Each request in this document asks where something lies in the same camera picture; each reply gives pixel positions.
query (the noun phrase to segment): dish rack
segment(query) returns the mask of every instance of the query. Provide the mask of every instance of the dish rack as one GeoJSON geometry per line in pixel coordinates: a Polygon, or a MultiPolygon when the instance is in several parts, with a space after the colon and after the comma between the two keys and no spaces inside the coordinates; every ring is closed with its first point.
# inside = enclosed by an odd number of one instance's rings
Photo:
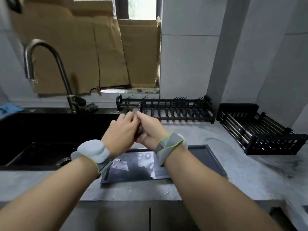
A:
{"type": "Polygon", "coordinates": [[[217,120],[247,155],[296,155],[308,135],[295,134],[256,104],[220,104],[217,120]]]}
{"type": "Polygon", "coordinates": [[[116,106],[118,111],[125,108],[137,108],[140,112],[159,120],[206,121],[212,124],[215,121],[212,100],[207,95],[203,99],[193,100],[184,97],[174,99],[122,98],[120,94],[116,98],[116,106]]]}

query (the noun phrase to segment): faucet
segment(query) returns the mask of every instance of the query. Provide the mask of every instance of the faucet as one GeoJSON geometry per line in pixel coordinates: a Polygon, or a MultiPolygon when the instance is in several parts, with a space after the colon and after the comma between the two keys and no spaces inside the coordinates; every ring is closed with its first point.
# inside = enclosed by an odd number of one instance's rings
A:
{"type": "Polygon", "coordinates": [[[34,79],[34,71],[33,71],[33,61],[32,61],[32,53],[33,50],[36,46],[43,46],[47,48],[55,57],[58,68],[60,70],[60,74],[63,80],[63,83],[65,85],[65,89],[67,92],[67,100],[71,108],[71,112],[76,113],[77,111],[89,111],[89,112],[96,112],[98,110],[98,107],[94,104],[91,103],[87,105],[87,102],[85,99],[82,99],[78,96],[75,96],[72,93],[70,83],[67,79],[66,72],[63,66],[63,62],[60,58],[60,55],[58,52],[55,50],[54,47],[51,45],[47,44],[43,40],[39,39],[33,39],[29,42],[29,44],[25,47],[25,51],[23,54],[24,61],[25,61],[25,73],[26,73],[26,78],[28,79],[34,79]]]}

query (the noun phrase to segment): gray countertop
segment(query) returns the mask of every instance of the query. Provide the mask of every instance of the gray countertop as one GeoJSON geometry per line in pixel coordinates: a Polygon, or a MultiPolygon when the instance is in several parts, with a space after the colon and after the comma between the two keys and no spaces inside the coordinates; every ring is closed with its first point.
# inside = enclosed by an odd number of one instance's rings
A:
{"type": "MultiPolygon", "coordinates": [[[[305,152],[307,144],[298,155],[247,156],[219,122],[163,121],[170,132],[185,137],[189,145],[208,144],[225,171],[228,180],[253,200],[282,200],[286,188],[300,190],[302,204],[307,204],[308,177],[305,152]]],[[[8,202],[43,180],[52,171],[0,171],[0,202],[8,202]]],[[[83,201],[154,201],[181,200],[170,180],[125,182],[100,188],[95,180],[83,194],[83,201]]]]}

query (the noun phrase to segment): brown cardboard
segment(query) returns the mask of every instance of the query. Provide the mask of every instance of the brown cardboard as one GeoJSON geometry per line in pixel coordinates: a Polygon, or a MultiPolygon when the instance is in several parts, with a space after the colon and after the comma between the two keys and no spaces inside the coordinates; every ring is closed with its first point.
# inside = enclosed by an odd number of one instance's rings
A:
{"type": "Polygon", "coordinates": [[[160,20],[118,20],[132,87],[155,87],[160,61],[160,20]]]}
{"type": "MultiPolygon", "coordinates": [[[[23,43],[38,38],[56,48],[73,93],[129,85],[117,20],[108,16],[85,16],[91,11],[93,15],[112,11],[111,2],[105,4],[92,0],[26,0],[23,15],[12,13],[23,43]]],[[[65,94],[52,54],[38,47],[34,50],[34,58],[35,92],[65,94]]]]}

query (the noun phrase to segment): sink basin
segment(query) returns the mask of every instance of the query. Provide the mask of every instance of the sink basin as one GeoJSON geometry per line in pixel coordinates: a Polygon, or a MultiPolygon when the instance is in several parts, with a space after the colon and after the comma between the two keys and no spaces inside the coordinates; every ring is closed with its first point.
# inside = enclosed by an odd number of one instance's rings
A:
{"type": "Polygon", "coordinates": [[[87,140],[101,139],[118,114],[26,110],[0,121],[1,170],[56,170],[87,140]]]}

